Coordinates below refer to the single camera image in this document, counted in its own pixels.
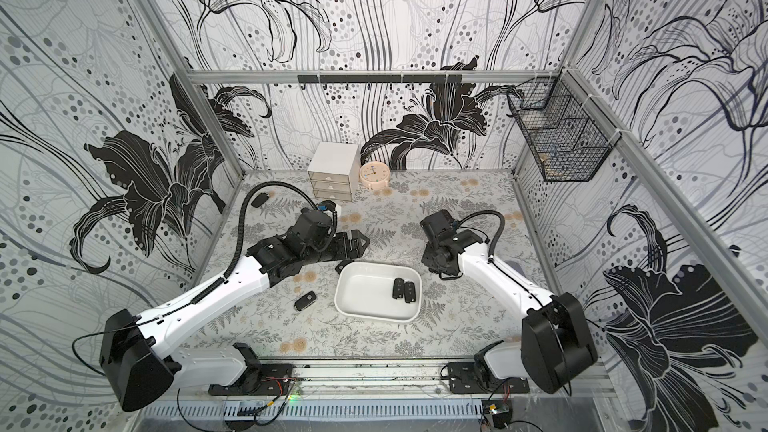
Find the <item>white rectangular storage tray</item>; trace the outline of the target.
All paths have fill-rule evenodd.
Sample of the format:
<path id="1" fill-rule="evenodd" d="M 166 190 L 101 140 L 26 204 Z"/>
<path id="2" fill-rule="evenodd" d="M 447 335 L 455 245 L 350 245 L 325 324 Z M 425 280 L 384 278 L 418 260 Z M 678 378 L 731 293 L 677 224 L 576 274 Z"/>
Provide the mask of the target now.
<path id="1" fill-rule="evenodd" d="M 415 283 L 415 303 L 392 298 L 393 281 L 397 277 Z M 339 274 L 334 305 L 344 316 L 408 324 L 421 312 L 421 292 L 422 280 L 413 268 L 355 261 Z"/>

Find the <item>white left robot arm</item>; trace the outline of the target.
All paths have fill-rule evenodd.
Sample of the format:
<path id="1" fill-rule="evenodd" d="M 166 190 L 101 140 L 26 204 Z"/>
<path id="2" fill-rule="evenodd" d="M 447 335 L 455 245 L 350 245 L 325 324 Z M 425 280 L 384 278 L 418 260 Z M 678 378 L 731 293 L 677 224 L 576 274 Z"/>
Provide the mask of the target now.
<path id="1" fill-rule="evenodd" d="M 245 343 L 224 350 L 185 347 L 187 339 L 245 299 L 297 275 L 303 266 L 364 255 L 361 231 L 339 232 L 333 215 L 305 208 L 288 231 L 237 253 L 225 270 L 175 299 L 137 315 L 121 310 L 105 324 L 99 364 L 121 408 L 140 410 L 171 390 L 205 386 L 213 396 L 283 394 L 290 364 L 264 366 Z"/>

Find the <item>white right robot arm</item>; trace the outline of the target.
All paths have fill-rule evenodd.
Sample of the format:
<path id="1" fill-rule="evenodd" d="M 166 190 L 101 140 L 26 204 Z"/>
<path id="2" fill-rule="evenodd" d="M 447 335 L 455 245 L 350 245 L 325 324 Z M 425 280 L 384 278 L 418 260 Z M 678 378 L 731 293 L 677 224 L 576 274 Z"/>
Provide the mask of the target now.
<path id="1" fill-rule="evenodd" d="M 427 243 L 422 264 L 442 280 L 470 278 L 521 321 L 517 342 L 498 341 L 475 355 L 479 381 L 531 380 L 542 391 L 570 391 L 598 361 L 583 307 L 526 278 L 497 254 L 505 217 L 481 210 L 456 219 L 441 209 L 420 221 Z"/>

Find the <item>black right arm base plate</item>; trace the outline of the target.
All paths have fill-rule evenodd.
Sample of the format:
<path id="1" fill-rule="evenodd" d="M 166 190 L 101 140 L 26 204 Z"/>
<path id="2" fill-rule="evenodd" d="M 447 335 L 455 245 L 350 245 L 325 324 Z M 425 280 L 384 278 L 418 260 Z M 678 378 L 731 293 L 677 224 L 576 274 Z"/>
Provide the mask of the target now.
<path id="1" fill-rule="evenodd" d="M 440 371 L 451 393 L 456 395 L 526 394 L 529 375 L 521 355 L 521 343 L 498 341 L 477 352 L 470 361 L 454 361 Z"/>

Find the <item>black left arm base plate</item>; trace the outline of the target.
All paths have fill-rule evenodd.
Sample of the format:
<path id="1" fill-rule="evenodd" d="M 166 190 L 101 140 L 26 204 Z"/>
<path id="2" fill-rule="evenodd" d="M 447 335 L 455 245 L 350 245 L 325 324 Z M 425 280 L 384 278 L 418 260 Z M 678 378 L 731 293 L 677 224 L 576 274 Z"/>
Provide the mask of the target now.
<path id="1" fill-rule="evenodd" d="M 293 379 L 291 363 L 264 364 L 245 343 L 235 343 L 236 357 L 244 360 L 244 372 L 231 385 L 210 385 L 211 396 L 275 396 L 288 395 L 289 381 Z"/>

